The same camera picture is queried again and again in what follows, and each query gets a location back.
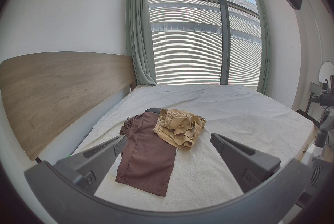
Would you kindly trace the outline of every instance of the gray-green curtain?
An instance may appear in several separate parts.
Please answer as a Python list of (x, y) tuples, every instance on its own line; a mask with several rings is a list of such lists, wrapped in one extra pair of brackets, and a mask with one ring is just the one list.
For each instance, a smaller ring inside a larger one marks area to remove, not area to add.
[(148, 0), (126, 0), (126, 48), (137, 84), (156, 85)]
[(255, 1), (260, 17), (261, 37), (262, 37), (261, 69), (260, 69), (259, 83), (257, 85), (257, 91), (259, 93), (266, 94), (268, 88), (269, 60), (270, 60), (269, 26), (263, 0), (255, 0)]

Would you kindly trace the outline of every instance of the pile of clothes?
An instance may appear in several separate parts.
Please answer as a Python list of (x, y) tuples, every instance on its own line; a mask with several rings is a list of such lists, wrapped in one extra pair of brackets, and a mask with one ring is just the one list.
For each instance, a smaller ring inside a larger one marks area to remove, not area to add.
[(166, 196), (176, 149), (189, 151), (205, 119), (185, 110), (150, 108), (127, 118), (120, 130), (127, 144), (115, 181)]

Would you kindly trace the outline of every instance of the building facade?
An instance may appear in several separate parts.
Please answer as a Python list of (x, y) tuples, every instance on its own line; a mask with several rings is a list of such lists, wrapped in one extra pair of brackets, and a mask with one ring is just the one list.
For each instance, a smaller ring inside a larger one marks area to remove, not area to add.
[[(228, 0), (257, 13), (246, 0)], [(218, 3), (149, 0), (158, 84), (219, 84), (222, 26)], [(228, 84), (256, 89), (261, 67), (257, 17), (228, 7), (231, 52)]]

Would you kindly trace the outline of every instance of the mirror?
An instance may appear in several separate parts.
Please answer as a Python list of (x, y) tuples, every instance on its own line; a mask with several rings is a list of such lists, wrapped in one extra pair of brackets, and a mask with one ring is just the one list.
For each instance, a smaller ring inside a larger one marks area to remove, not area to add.
[(319, 82), (324, 83), (325, 80), (328, 80), (328, 84), (330, 86), (331, 80), (330, 76), (334, 75), (334, 64), (332, 62), (325, 62), (322, 64), (319, 71)]

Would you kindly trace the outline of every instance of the mattress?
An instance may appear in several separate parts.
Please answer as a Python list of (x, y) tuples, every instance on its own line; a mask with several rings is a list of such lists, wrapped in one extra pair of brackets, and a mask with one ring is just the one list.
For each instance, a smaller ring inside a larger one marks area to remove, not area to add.
[(140, 85), (105, 114), (74, 153), (117, 135), (129, 116), (151, 107), (188, 110), (206, 119), (190, 151), (178, 150), (166, 197), (115, 182), (107, 173), (95, 195), (130, 208), (184, 211), (226, 202), (243, 194), (210, 142), (222, 134), (277, 156), (281, 166), (299, 158), (314, 125), (281, 103), (241, 85)]

